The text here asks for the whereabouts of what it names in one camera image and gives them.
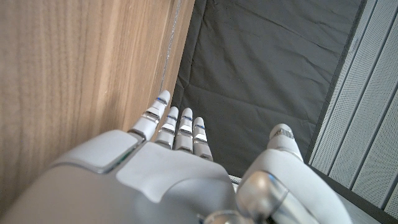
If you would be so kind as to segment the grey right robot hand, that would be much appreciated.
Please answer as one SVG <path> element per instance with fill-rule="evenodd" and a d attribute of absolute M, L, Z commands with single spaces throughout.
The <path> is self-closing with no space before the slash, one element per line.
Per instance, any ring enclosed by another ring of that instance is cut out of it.
<path fill-rule="evenodd" d="M 276 125 L 241 178 L 217 164 L 204 120 L 163 91 L 128 131 L 60 156 L 2 223 L 350 223 L 307 166 L 291 128 Z"/>

